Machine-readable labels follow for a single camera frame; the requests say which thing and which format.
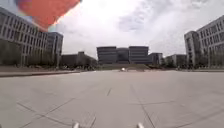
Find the sky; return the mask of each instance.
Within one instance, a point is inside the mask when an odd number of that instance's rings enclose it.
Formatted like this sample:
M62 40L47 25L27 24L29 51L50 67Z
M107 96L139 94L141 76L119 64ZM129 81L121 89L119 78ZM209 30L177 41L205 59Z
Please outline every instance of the sky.
M13 0L0 0L0 6L32 22ZM64 35L63 54L96 57L97 46L144 45L168 56L184 54L184 34L223 12L224 0L83 0L49 31Z

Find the road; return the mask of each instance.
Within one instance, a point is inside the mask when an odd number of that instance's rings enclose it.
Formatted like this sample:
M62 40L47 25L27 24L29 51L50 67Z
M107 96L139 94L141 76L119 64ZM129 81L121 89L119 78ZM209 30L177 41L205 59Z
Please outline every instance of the road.
M2 128L223 128L224 73L85 72L0 79Z

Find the pavement tile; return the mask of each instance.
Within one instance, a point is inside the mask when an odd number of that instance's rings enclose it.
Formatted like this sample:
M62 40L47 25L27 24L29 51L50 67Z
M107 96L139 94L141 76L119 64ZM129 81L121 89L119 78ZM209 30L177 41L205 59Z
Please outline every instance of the pavement tile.
M0 110L0 124L2 128L20 128L39 117L19 105Z
M200 119L198 115L175 102L144 107L156 128L175 128Z
M20 101L19 103L34 110L38 114L45 115L70 100L70 98L39 92L35 95L30 95L26 100Z
M28 124L24 128L72 128L72 127L42 117Z

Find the paving joint line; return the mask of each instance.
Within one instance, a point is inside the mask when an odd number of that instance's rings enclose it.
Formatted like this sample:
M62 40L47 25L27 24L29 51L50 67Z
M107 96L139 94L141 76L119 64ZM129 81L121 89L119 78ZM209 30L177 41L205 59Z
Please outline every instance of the paving joint line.
M107 92L107 96L110 95L111 90L112 90L112 88L110 88L109 91Z
M132 85L130 85L130 87L131 87L131 90L132 90L132 92L134 93L135 97L137 98L139 104L141 105L143 112L145 113L145 115L147 116L148 120L149 120L150 123L152 124L152 127L153 127L153 128L156 128L155 125L153 124L152 119L151 119L151 117L149 116L148 112L145 110L144 105L142 104L141 100L140 100L139 97L137 96L137 93L135 92L134 87L133 87Z

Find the office building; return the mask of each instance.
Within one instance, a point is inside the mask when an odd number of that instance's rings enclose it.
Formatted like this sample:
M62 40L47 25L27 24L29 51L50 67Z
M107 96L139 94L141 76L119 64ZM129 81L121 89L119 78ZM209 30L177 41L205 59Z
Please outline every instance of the office building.
M99 64L114 64L117 62L117 48L115 46L97 48Z
M117 48L117 63L129 64L129 49L128 48Z
M154 66L162 65L163 54L162 53L151 53L148 55L149 64Z
M184 38L187 53L187 65L189 67L199 65L201 58L199 34L197 32L191 31L185 34Z
M67 66L68 68L74 69L80 67L96 67L97 60L90 57L81 51L78 54L66 54L61 56L60 66Z
M0 64L58 64L62 40L0 7Z
M149 47L146 46L130 46L129 61L132 64L147 64L148 63Z
M167 67L180 67L186 68L187 66L187 55L174 54L165 58L165 64Z
M62 53L63 35L57 32L48 33L47 50L50 52L52 61L59 65Z
M190 38L189 34L185 36L189 64L191 64L192 61L193 66L196 67L224 65L224 16L190 33L194 33L196 36L194 40Z

